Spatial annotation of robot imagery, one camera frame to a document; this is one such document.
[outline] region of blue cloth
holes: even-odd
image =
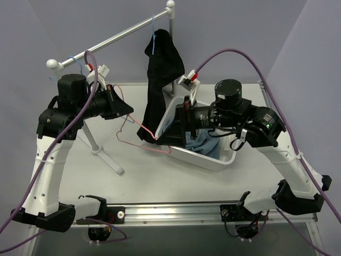
[[[219,159],[220,148],[219,148],[220,138],[212,138],[208,135],[206,130],[200,130],[197,137],[193,140],[191,139],[191,133],[186,132],[186,147],[192,152],[199,153],[204,156]]]

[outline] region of blue hanger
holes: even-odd
[[[154,50],[155,50],[155,29],[154,29],[154,13],[153,13],[153,20],[151,22],[152,27],[153,27],[153,50],[152,50],[152,55],[154,55]]]

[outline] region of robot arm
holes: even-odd
[[[106,87],[106,90],[96,92],[82,118],[54,147],[30,194],[13,220],[46,230],[65,232],[74,220],[89,216],[103,220],[107,216],[107,204],[104,198],[88,195],[75,198],[69,205],[60,203],[58,198],[65,162],[76,139],[77,131],[83,126],[83,120],[95,116],[114,119],[134,111],[116,95],[111,85]],[[39,117],[33,176],[43,161],[48,147],[83,107],[89,89],[89,84],[83,75],[64,75],[58,81],[59,95],[52,99],[48,108]]]
[[[199,84],[193,78],[181,78],[188,90]],[[250,100],[243,99],[241,84],[233,79],[216,84],[216,100],[209,107],[197,107],[192,93],[190,95],[185,97],[183,104],[176,106],[174,120],[157,144],[184,147],[185,132],[190,131],[195,138],[198,129],[211,129],[209,134],[215,129],[228,132],[223,135],[235,134],[240,144],[234,149],[232,142],[230,147],[233,150],[239,150],[248,142],[265,155],[284,177],[271,187],[245,192],[237,205],[241,214],[254,215],[276,208],[294,215],[321,210],[324,199],[299,161],[302,155],[295,154],[290,136],[276,112],[267,107],[253,106]],[[328,190],[330,177],[309,168],[322,190]]]

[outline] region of white basket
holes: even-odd
[[[161,136],[162,131],[165,129],[164,126],[170,124],[171,121],[174,119],[176,105],[182,103],[183,103],[182,97],[175,97],[169,103],[169,106],[159,124],[159,127],[156,130],[157,137]],[[198,101],[198,106],[208,106],[208,104]],[[234,139],[235,139],[234,135],[222,137],[220,139],[219,160],[179,147],[171,147],[172,152],[168,155],[214,172],[221,172],[234,161],[234,158],[236,156],[236,152],[230,149],[230,142],[231,140]],[[163,150],[168,150],[168,146],[161,146],[161,148]]]

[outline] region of metal rod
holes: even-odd
[[[164,16],[168,15],[168,10],[165,9],[164,11],[154,15],[154,21],[158,20]],[[109,39],[103,41],[102,43],[99,43],[97,45],[95,45],[94,47],[91,47],[90,49],[88,49],[91,52],[96,52],[106,46],[108,46],[109,44],[112,44],[120,39],[122,39],[123,37],[139,30],[140,28],[143,28],[145,26],[147,26],[148,24],[151,24],[153,21],[153,17],[150,17],[124,31],[122,31],[121,33],[118,33],[117,35],[114,35],[112,37],[110,37]],[[80,60],[84,57],[84,52],[81,52],[80,54],[74,56],[75,59]],[[72,63],[74,63],[75,61],[73,59],[67,59],[66,61],[62,62],[61,64],[63,65],[64,68],[68,67],[69,65],[71,65]]]
[[[174,19],[169,19],[169,34],[172,37],[173,43],[174,43],[174,29],[173,29],[173,22]],[[172,81],[172,91],[170,92],[170,94],[172,96],[175,96],[175,87],[176,87],[176,80]]]

